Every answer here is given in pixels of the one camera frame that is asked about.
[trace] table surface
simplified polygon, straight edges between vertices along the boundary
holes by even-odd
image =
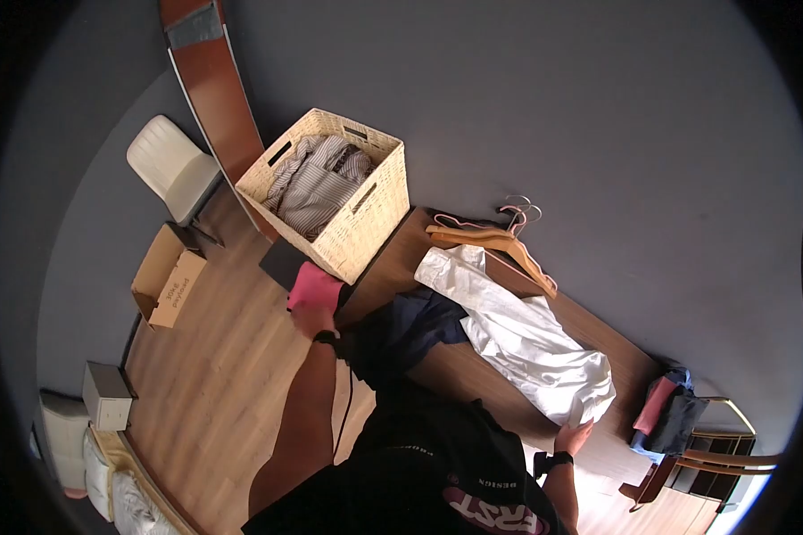
[[[421,208],[408,214],[360,278],[337,316],[339,325],[357,321],[390,302],[395,294],[417,287],[414,272],[428,249],[435,245],[442,248],[454,245],[432,243],[425,232],[432,222]],[[546,259],[538,261],[546,268]],[[544,294],[531,279],[490,258],[486,272],[494,282],[519,297]],[[595,424],[576,462],[591,472],[638,486],[652,463],[629,449],[633,435],[631,425],[642,410],[648,384],[661,375],[662,368],[565,294],[560,292],[556,298],[548,297],[548,302],[570,337],[585,348],[598,349],[607,355],[616,386],[616,399]],[[520,391],[479,357],[469,343],[435,346],[408,375],[456,399],[481,398],[505,429],[516,432],[527,444],[552,451],[557,425],[547,420]]]

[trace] pink towel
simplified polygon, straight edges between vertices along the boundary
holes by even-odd
[[[643,432],[646,435],[651,435],[654,426],[658,424],[660,413],[663,412],[666,401],[669,401],[670,395],[677,386],[674,382],[660,378],[651,392],[648,393],[646,405],[642,408],[642,412],[633,423],[633,428],[637,431]]]
[[[342,281],[337,281],[314,263],[304,262],[289,294],[289,310],[306,304],[323,306],[334,313],[342,288]]]

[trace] striped clothing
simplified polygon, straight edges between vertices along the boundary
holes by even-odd
[[[262,205],[314,241],[374,169],[365,152],[339,136],[305,136],[274,171]]]

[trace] small white box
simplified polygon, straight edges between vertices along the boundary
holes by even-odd
[[[96,430],[125,431],[131,401],[131,393],[117,366],[86,363],[83,402]]]

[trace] wristwatch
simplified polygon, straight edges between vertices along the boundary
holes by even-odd
[[[313,342],[319,343],[326,343],[330,344],[334,349],[336,347],[336,341],[339,340],[341,336],[339,335],[338,330],[320,330],[314,338],[312,338]]]
[[[538,479],[543,474],[549,473],[555,465],[562,465],[566,463],[574,464],[574,457],[567,451],[557,451],[557,453],[547,456],[546,451],[539,451],[533,456],[533,473],[534,477]]]

